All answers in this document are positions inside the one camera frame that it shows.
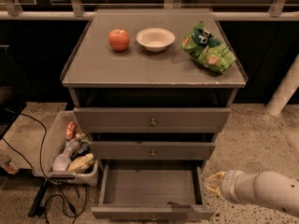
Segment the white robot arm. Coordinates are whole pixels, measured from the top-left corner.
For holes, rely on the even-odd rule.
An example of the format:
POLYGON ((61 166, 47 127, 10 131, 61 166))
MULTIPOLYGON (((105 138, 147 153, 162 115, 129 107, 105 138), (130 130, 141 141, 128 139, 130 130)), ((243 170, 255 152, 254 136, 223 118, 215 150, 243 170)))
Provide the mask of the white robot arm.
POLYGON ((253 204, 299 217, 299 182, 277 172, 218 172, 206 179, 206 188, 229 203, 253 204))

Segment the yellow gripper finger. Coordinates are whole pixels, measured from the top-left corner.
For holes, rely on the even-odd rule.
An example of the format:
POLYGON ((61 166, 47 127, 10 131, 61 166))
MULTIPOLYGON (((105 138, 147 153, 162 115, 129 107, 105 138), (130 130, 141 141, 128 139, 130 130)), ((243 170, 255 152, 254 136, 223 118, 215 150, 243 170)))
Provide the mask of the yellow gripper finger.
POLYGON ((226 175, 225 172, 217 172, 214 175, 209 176, 206 179, 205 187, 210 190, 211 192, 221 196, 221 184, 222 184, 222 178, 226 175))

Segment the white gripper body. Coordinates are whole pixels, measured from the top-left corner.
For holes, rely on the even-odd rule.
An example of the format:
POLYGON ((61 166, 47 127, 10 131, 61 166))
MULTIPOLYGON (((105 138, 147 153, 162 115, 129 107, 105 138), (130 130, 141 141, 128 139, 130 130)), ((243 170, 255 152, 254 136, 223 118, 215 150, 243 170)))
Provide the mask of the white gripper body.
POLYGON ((229 203, 243 204, 243 202, 238 198, 235 190, 236 180, 240 175, 243 175, 243 172, 229 170, 221 178, 221 194, 229 203))

